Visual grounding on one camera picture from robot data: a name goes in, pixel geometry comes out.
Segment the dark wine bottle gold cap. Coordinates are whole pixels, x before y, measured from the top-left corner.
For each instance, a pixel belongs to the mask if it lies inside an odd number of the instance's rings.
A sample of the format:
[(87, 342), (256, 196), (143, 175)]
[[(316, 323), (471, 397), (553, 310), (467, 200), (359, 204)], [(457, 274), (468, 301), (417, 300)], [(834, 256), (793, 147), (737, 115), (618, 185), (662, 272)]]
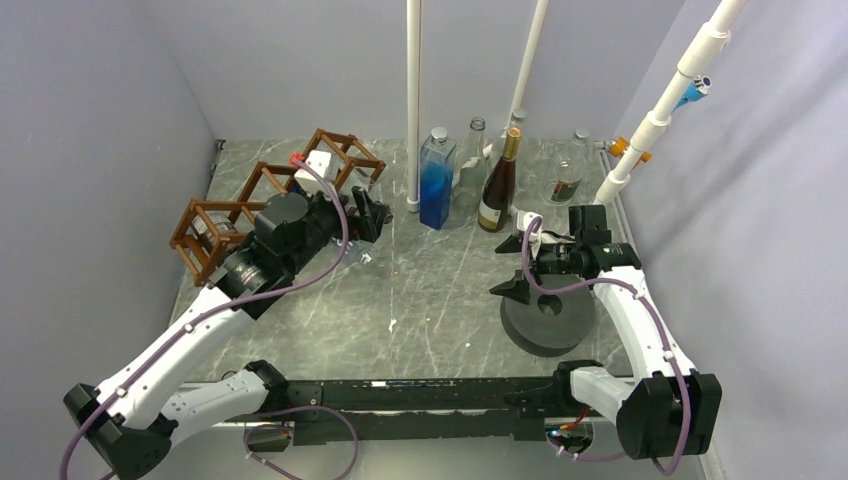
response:
[(518, 127), (507, 131), (502, 154), (483, 189), (478, 224), (487, 232), (502, 230), (509, 217), (515, 190), (515, 160), (522, 138)]

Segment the tall clear bottle black label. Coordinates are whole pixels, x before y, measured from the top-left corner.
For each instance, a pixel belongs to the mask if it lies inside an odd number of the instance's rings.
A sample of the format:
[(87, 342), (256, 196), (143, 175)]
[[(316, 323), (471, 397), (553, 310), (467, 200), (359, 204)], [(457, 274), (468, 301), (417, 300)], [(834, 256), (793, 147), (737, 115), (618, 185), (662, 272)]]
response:
[(482, 184), (486, 176), (483, 155), (486, 121), (473, 117), (469, 132), (462, 144), (453, 178), (451, 213), (462, 222), (467, 221), (478, 208)]

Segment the clear bottle red black label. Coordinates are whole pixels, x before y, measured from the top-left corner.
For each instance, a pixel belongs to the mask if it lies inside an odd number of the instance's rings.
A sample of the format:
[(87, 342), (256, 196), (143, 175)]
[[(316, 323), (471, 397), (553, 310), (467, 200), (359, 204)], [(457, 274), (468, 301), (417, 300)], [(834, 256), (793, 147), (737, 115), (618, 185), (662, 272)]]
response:
[(518, 128), (521, 131), (521, 139), (515, 159), (520, 160), (527, 156), (530, 151), (532, 136), (529, 135), (528, 130), (526, 129), (525, 120), (526, 112), (522, 108), (516, 108), (511, 112), (507, 125), (494, 136), (493, 143), (490, 148), (490, 160), (497, 161), (502, 156), (507, 133), (511, 128)]

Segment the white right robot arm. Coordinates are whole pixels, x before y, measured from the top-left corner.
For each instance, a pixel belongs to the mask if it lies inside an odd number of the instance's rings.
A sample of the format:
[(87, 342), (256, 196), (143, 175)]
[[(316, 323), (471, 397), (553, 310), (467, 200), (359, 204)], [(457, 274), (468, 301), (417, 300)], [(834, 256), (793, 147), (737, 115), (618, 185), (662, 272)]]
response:
[(572, 206), (569, 232), (543, 227), (542, 215), (519, 210), (512, 234), (497, 253), (517, 253), (521, 267), (490, 292), (501, 297), (501, 321), (510, 339), (539, 357), (568, 347), (552, 342), (561, 330), (569, 294), (597, 299), (622, 341), (633, 379), (600, 362), (575, 360), (555, 370), (551, 401), (574, 415), (581, 408), (611, 422), (633, 460), (649, 459), (663, 475), (687, 455), (707, 452), (722, 398), (713, 374), (701, 373), (675, 342), (650, 295), (636, 250), (616, 242), (602, 205)]

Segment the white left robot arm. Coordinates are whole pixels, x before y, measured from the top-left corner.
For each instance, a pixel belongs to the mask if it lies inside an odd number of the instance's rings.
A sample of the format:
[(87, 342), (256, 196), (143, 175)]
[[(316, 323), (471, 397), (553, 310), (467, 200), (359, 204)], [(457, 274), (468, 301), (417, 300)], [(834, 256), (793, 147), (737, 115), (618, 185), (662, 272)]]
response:
[(78, 384), (64, 397), (77, 429), (60, 463), (66, 478), (74, 448), (86, 440), (113, 477), (138, 479), (169, 451), (226, 419), (279, 417), (287, 379), (264, 360), (231, 377), (182, 392), (207, 357), (296, 291), (297, 274), (327, 245), (375, 242), (392, 219), (366, 190), (288, 193), (268, 200), (253, 230), (209, 277), (188, 310), (136, 359), (96, 386)]

